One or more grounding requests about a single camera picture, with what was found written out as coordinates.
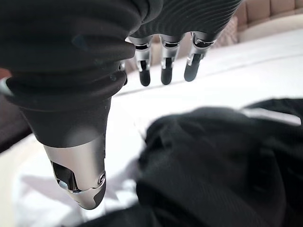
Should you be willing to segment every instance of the silver thumb joint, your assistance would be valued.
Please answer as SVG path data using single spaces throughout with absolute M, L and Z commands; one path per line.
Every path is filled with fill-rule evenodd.
M 87 210 L 101 203 L 106 190 L 102 138 L 71 148 L 44 145 L 59 186 Z

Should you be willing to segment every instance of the silver metal joint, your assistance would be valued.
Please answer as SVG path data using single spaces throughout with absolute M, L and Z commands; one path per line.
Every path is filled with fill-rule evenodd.
M 193 64 L 194 58 L 199 58 L 199 61 L 202 60 L 212 44 L 214 42 L 204 42 L 202 39 L 197 38 L 195 33 L 192 33 L 192 45 L 187 58 L 188 66 Z
M 119 66 L 119 70 L 125 71 L 125 60 L 121 61 L 120 66 Z
M 162 69 L 166 69 L 167 67 L 167 58 L 170 59 L 170 68 L 173 67 L 173 63 L 175 59 L 178 56 L 179 48 L 180 48 L 180 42 L 177 43 L 171 43 L 165 41 L 162 36 L 160 36 L 161 39 L 161 48 L 162 48 L 162 56 L 161 56 L 161 66 Z
M 87 210 L 101 203 L 106 190 L 102 138 L 72 148 L 44 145 L 59 186 Z
M 149 71 L 151 68 L 152 59 L 151 42 L 136 45 L 135 58 L 139 72 L 142 72 L 144 70 Z

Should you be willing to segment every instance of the mattress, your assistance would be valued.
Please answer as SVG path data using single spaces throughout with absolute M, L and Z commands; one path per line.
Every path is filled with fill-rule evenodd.
M 33 135 L 11 151 L 33 147 L 15 172 L 12 209 L 16 226 L 74 226 L 137 202 L 136 159 L 147 127 L 157 118 L 201 106 L 241 108 L 269 98 L 303 97 L 303 30 L 211 50 L 194 82 L 185 82 L 186 59 L 175 62 L 172 84 L 161 85 L 160 67 L 151 68 L 143 88 L 137 72 L 112 99 L 107 130 L 107 192 L 92 211 L 78 207 L 57 185 L 43 147 Z

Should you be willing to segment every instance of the tufted headboard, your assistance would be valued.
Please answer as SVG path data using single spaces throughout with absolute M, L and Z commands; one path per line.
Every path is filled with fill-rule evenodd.
M 278 17 L 303 13 L 303 0 L 245 0 L 236 12 L 238 31 Z

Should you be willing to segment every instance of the wrinkled fabric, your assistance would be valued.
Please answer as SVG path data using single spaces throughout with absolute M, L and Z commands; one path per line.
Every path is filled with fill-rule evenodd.
M 303 100 L 263 108 L 303 119 Z M 157 120 L 139 164 L 139 204 L 82 226 L 303 226 L 303 127 L 200 108 Z

